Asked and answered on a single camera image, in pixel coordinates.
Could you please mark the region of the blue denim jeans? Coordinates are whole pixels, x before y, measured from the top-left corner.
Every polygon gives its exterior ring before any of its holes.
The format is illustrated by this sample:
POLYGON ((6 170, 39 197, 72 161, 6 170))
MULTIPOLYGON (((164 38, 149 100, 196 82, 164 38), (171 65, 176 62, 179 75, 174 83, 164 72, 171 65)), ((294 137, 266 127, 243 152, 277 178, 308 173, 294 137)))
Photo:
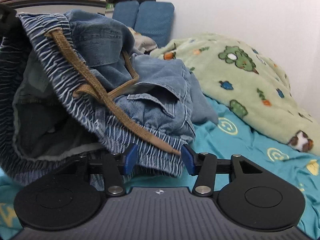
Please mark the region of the blue denim jeans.
POLYGON ((137 146, 136 174, 178 177, 195 125, 218 116, 181 60, 141 54, 100 14, 20 13, 1 42, 1 168, 27 185, 71 157, 137 146))

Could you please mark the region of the teal smiley bed sheet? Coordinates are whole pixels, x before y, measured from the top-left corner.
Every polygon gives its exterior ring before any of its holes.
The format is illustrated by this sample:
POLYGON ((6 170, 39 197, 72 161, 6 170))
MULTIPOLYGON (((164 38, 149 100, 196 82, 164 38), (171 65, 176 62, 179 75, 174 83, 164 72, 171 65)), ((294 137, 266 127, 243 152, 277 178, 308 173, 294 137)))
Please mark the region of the teal smiley bed sheet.
MULTIPOLYGON (((319 239, 319 156, 301 153, 291 147, 261 135, 226 106, 207 98, 219 116, 219 124, 211 122, 195 125, 195 152, 208 152, 220 159, 240 154, 296 186, 305 197, 305 211, 298 224, 313 239, 319 239)), ((178 187, 192 189, 196 176, 183 171, 178 178, 135 174, 125 182, 131 187, 178 187)), ((1 170, 1 238, 11 239, 21 230, 13 209, 13 200, 21 187, 1 170)))

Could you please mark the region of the green dinosaur fleece blanket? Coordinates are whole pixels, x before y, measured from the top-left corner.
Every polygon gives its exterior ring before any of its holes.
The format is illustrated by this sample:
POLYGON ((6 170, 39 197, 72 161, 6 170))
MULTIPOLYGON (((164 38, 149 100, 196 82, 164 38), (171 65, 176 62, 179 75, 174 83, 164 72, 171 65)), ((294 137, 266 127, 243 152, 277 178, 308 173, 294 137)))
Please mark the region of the green dinosaur fleece blanket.
POLYGON ((245 42, 207 33, 171 40, 150 55, 182 60, 204 94, 256 131, 300 152, 319 155, 319 123, 292 97, 287 74, 245 42))

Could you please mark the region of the white black desk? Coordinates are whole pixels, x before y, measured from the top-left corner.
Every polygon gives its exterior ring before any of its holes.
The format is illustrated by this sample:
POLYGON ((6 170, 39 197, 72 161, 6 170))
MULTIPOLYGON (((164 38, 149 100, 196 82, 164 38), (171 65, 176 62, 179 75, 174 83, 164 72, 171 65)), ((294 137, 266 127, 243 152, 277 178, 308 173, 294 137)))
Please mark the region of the white black desk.
POLYGON ((1 0, 17 12, 63 13, 73 9, 104 14, 106 3, 100 0, 1 0))

